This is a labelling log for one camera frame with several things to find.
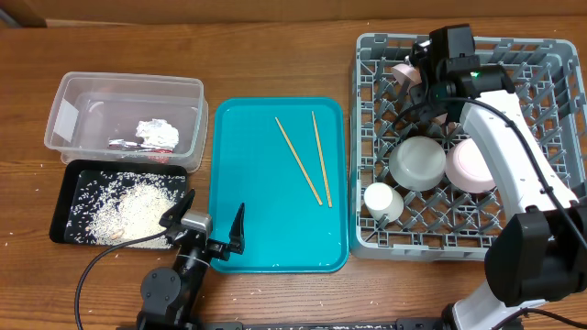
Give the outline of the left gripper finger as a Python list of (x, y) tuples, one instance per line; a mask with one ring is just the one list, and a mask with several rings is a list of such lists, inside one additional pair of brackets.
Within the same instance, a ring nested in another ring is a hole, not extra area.
[(195, 196), (195, 190), (190, 190), (178, 203), (167, 210), (160, 218), (159, 225), (170, 228), (173, 225), (180, 224), (181, 219), (191, 209)]
[(245, 204), (241, 203), (229, 232), (229, 250), (242, 255), (245, 248), (244, 238)]

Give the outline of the grey bowl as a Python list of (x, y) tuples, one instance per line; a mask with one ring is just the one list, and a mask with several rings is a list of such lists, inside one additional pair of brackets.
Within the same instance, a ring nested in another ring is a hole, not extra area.
[(446, 153), (432, 138), (410, 137), (392, 151), (389, 168), (393, 179), (405, 189), (428, 191), (444, 177)]

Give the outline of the white cup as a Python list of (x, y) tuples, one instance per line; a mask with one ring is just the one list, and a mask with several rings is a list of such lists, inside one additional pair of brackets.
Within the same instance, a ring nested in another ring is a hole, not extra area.
[(383, 182), (369, 185), (363, 194), (363, 201), (375, 220), (381, 220), (386, 215), (390, 221), (394, 221), (404, 211), (401, 194)]

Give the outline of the foil ball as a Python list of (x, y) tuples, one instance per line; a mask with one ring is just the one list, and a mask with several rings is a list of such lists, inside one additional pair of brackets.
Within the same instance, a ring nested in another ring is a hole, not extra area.
[(160, 149), (174, 149), (179, 143), (179, 131), (165, 119), (139, 121), (136, 136), (143, 143)]

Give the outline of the red wrapper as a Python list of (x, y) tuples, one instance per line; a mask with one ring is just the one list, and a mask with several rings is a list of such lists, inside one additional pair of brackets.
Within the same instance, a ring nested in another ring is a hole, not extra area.
[(137, 153), (148, 153), (147, 159), (159, 163), (167, 163), (167, 154), (172, 154), (170, 147), (162, 147), (147, 143), (138, 143), (124, 139), (110, 139), (108, 148), (112, 150), (129, 151), (133, 156)]

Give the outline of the large white plate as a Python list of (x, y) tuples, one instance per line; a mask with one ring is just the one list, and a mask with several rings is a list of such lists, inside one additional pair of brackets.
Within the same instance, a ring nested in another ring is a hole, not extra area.
[[(424, 73), (424, 77), (421, 77), (418, 69), (415, 69), (414, 67), (407, 65), (407, 64), (397, 64), (397, 65), (393, 66), (392, 73), (393, 73), (393, 76), (396, 79), (396, 81), (399, 82), (402, 87), (405, 87), (408, 92), (411, 87), (418, 85), (420, 83), (424, 83), (426, 89), (428, 89), (429, 87), (434, 85), (427, 79), (428, 76), (426, 73)], [(436, 83), (441, 83), (441, 82), (450, 82), (450, 81), (449, 80), (436, 81)], [(402, 120), (404, 120), (407, 116), (412, 115), (417, 108), (418, 108), (418, 105), (413, 105), (413, 103), (412, 103), (408, 108), (406, 108), (405, 110), (402, 110), (394, 119), (394, 121), (392, 123), (392, 129), (395, 129), (396, 126)], [(444, 120), (444, 117), (439, 116), (434, 119), (443, 119)]]

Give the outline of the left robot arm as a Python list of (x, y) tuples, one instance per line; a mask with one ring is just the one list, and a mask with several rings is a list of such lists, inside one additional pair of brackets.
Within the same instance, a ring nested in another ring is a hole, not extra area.
[(211, 237), (212, 216), (192, 208), (194, 196), (195, 191), (188, 192), (161, 216), (160, 225), (168, 230), (165, 238), (179, 249), (171, 267), (153, 269), (143, 279), (137, 329), (200, 329), (192, 310), (211, 261), (244, 252), (245, 204), (239, 206), (225, 243)]

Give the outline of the small white plate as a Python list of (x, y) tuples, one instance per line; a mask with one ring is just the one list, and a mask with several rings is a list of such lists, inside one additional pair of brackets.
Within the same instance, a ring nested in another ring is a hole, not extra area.
[(484, 193), (495, 187), (483, 155), (471, 138), (450, 149), (445, 173), (453, 185), (467, 193)]

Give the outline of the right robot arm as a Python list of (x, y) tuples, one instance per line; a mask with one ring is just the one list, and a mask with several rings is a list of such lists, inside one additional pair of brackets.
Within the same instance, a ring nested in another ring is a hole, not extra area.
[(457, 121), (480, 150), (507, 224), (484, 257), (485, 280), (448, 305), (443, 329), (502, 329), (586, 289), (586, 207), (551, 168), (523, 116), (515, 84), (483, 65), (469, 25), (430, 32), (408, 54), (424, 116)]

